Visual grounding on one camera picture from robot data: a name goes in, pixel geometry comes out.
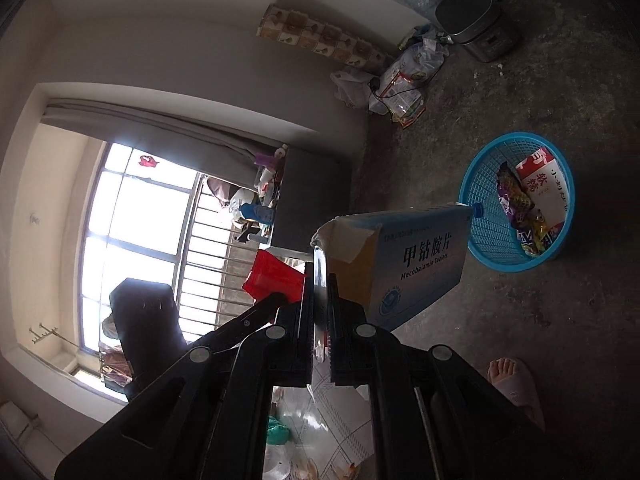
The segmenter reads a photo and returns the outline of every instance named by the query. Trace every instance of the white plastic bag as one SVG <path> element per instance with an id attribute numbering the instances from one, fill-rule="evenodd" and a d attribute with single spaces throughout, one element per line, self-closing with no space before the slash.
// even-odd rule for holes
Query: white plastic bag
<path id="1" fill-rule="evenodd" d="M 244 187 L 241 187 L 236 193 L 231 197 L 231 201 L 229 202 L 229 206 L 226 208 L 228 214 L 231 214 L 233 222 L 238 222 L 243 216 L 240 214 L 240 206 L 242 204 L 251 203 L 255 199 L 255 193 L 253 191 L 249 191 Z"/>
<path id="2" fill-rule="evenodd" d="M 386 114 L 405 128 L 424 111 L 424 86 L 444 62 L 448 50 L 434 37 L 435 31 L 406 49 L 380 78 L 380 88 L 369 98 L 369 109 Z"/>
<path id="3" fill-rule="evenodd" d="M 284 480 L 291 472 L 291 457 L 286 446 L 264 448 L 262 480 Z"/>
<path id="4" fill-rule="evenodd" d="M 366 110 L 369 107 L 369 81 L 373 79 L 371 74 L 348 66 L 344 70 L 333 72 L 330 77 L 338 87 L 334 95 L 349 108 Z"/>

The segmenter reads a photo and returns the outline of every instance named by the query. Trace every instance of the snack package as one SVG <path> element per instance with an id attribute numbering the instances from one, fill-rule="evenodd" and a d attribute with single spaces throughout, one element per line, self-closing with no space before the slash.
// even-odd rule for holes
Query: snack package
<path id="1" fill-rule="evenodd" d="M 518 164 L 516 171 L 556 238 L 569 209 L 569 193 L 558 161 L 548 149 L 540 148 Z"/>
<path id="2" fill-rule="evenodd" d="M 523 224 L 534 203 L 522 189 L 520 181 L 503 162 L 497 173 L 498 200 L 514 229 Z"/>
<path id="3" fill-rule="evenodd" d="M 516 229 L 522 250 L 529 256 L 539 256 L 556 239 L 544 215 L 536 208 L 506 162 L 498 170 L 496 184 L 498 200 L 509 219 L 509 224 Z"/>

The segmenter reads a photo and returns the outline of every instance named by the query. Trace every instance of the concrete floor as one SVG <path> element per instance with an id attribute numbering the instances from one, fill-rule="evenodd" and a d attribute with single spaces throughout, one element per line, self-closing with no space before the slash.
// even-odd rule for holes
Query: concrete floor
<path id="1" fill-rule="evenodd" d="M 413 126 L 370 117 L 353 209 L 455 201 L 473 156 L 506 132 L 535 132 L 558 146 L 577 187 L 561 255 L 502 274 L 469 253 L 461 283 L 396 335 L 418 348 L 449 344 L 483 374 L 492 359 L 521 357 L 536 377 L 549 437 L 582 477 L 640 478 L 640 54 L 607 0 L 503 7 L 524 32 L 515 50 L 481 64 L 453 48 Z"/>

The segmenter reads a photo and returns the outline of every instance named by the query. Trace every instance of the window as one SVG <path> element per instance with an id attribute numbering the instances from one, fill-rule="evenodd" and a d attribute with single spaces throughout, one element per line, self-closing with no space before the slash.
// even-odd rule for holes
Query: window
<path id="1" fill-rule="evenodd" d="M 95 374 L 89 373 L 85 370 L 82 370 L 82 368 L 78 368 L 78 370 L 74 372 L 74 377 L 78 379 L 81 383 L 84 383 L 87 386 L 93 388 L 94 390 L 98 390 L 101 393 L 107 394 L 108 396 L 113 397 L 114 399 L 124 400 L 125 402 L 127 400 L 127 397 L 124 396 L 124 394 L 114 392 L 110 388 L 107 388 L 104 385 L 104 383 L 100 380 L 100 377 L 98 377 Z"/>
<path id="2" fill-rule="evenodd" d="M 102 321 L 111 313 L 109 294 L 125 278 L 173 287 L 187 342 L 252 306 L 241 285 L 255 244 L 234 241 L 239 230 L 206 179 L 148 153 L 110 146 L 88 211 L 80 265 L 85 350 L 119 345 L 104 333 Z"/>

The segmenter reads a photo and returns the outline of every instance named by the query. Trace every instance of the window frame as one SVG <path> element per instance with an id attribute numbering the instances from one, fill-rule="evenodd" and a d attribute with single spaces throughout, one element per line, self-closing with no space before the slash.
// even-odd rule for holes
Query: window frame
<path id="1" fill-rule="evenodd" d="M 98 379 L 98 381 L 102 383 L 103 388 L 96 388 L 92 384 L 89 384 L 87 381 L 83 381 L 82 379 L 80 379 L 78 377 L 78 374 L 80 372 Z M 107 397 L 109 400 L 113 400 L 114 402 L 117 402 L 118 404 L 123 404 L 125 406 L 129 403 L 129 401 L 127 400 L 127 397 L 124 394 L 121 394 L 120 392 L 117 392 L 115 390 L 111 390 L 102 381 L 102 379 L 100 378 L 100 374 L 97 374 L 96 372 L 94 372 L 93 370 L 90 370 L 89 368 L 86 368 L 82 365 L 78 365 L 76 366 L 76 368 L 74 368 L 72 372 L 69 373 L 69 375 L 71 375 L 79 384 L 81 384 L 83 388 L 88 388 L 92 392 L 95 392 L 98 395 L 100 395 L 101 397 Z"/>
<path id="2" fill-rule="evenodd" d="M 144 177 L 140 177 L 140 176 L 136 176 L 136 175 L 129 175 L 126 174 L 126 167 L 129 165 L 129 162 L 131 160 L 131 155 L 129 155 L 129 160 L 127 161 L 127 166 L 125 167 L 125 169 L 122 172 L 119 171 L 113 171 L 113 170 L 108 170 L 107 168 L 105 168 L 107 159 L 109 157 L 110 151 L 111 151 L 111 147 L 113 146 L 112 142 L 108 142 L 103 150 L 102 150 L 102 154 L 100 156 L 100 163 L 97 167 L 97 170 L 95 171 L 95 175 L 94 175 L 94 180 L 92 182 L 92 186 L 91 186 L 91 191 L 89 194 L 89 198 L 87 201 L 87 206 L 86 209 L 84 211 L 84 216 L 82 218 L 82 230 L 81 230 L 81 243 L 80 243 L 80 248 L 78 251 L 78 272 L 76 272 L 76 279 L 78 280 L 77 284 L 78 286 L 76 287 L 77 289 L 77 293 L 76 293 L 76 301 L 78 304 L 78 308 L 77 308 L 77 313 L 78 313 L 78 343 L 79 343 L 79 349 L 82 352 L 85 352 L 86 354 L 98 357 L 99 356 L 99 351 L 95 351 L 92 348 L 89 348 L 86 346 L 86 344 L 84 343 L 84 327 L 83 327 L 83 323 L 82 323 L 82 300 L 83 298 L 86 298 L 86 296 L 84 296 L 82 294 L 82 271 L 84 268 L 84 253 L 85 253 L 85 247 L 86 247 L 86 241 L 88 240 L 89 237 L 93 237 L 93 238 L 97 238 L 98 240 L 104 240 L 106 241 L 108 244 L 112 244 L 115 245 L 117 247 L 138 253 L 138 254 L 144 254 L 145 256 L 150 256 L 152 258 L 156 258 L 162 261 L 166 261 L 169 263 L 173 263 L 174 264 L 174 274 L 172 276 L 172 289 L 173 290 L 179 290 L 180 292 L 182 291 L 182 287 L 178 287 L 178 284 L 180 283 L 180 280 L 182 279 L 182 276 L 184 274 L 184 262 L 186 262 L 186 244 L 188 243 L 188 238 L 189 238 L 189 228 L 190 225 L 193 225 L 193 218 L 194 218 L 194 210 L 195 210 L 195 206 L 196 206 L 196 198 L 200 192 L 200 185 L 203 181 L 203 176 L 204 174 L 196 171 L 196 175 L 194 177 L 193 180 L 193 185 L 191 187 L 191 190 L 187 190 L 186 188 L 183 187 L 179 187 L 179 186 L 173 186 L 172 184 L 166 184 L 164 182 L 156 182 L 150 178 L 144 178 Z M 159 186 L 159 187 L 164 187 L 166 189 L 175 189 L 175 190 L 179 190 L 180 192 L 188 192 L 189 193 L 189 197 L 187 200 L 187 206 L 185 209 L 185 213 L 184 213 L 184 218 L 182 220 L 182 225 L 180 228 L 180 238 L 179 238 L 179 242 L 178 242 L 178 248 L 176 251 L 176 254 L 174 256 L 173 259 L 171 258 L 167 258 L 167 256 L 173 256 L 167 253 L 163 253 L 162 251 L 158 251 L 155 249 L 149 249 L 146 247 L 142 247 L 136 244 L 132 244 L 130 242 L 124 242 L 122 240 L 117 240 L 116 238 L 111 238 L 109 235 L 97 235 L 95 233 L 91 233 L 89 231 L 89 219 L 91 217 L 91 213 L 92 213 L 92 209 L 94 208 L 94 200 L 95 200 L 95 195 L 98 189 L 98 184 L 100 184 L 100 178 L 102 176 L 102 174 L 104 172 L 107 173 L 113 173 L 113 174 L 118 174 L 121 175 L 122 178 L 132 178 L 135 180 L 141 180 L 142 182 L 146 182 L 148 184 L 153 184 L 154 186 Z M 102 305 L 102 298 L 98 299 L 98 306 Z"/>

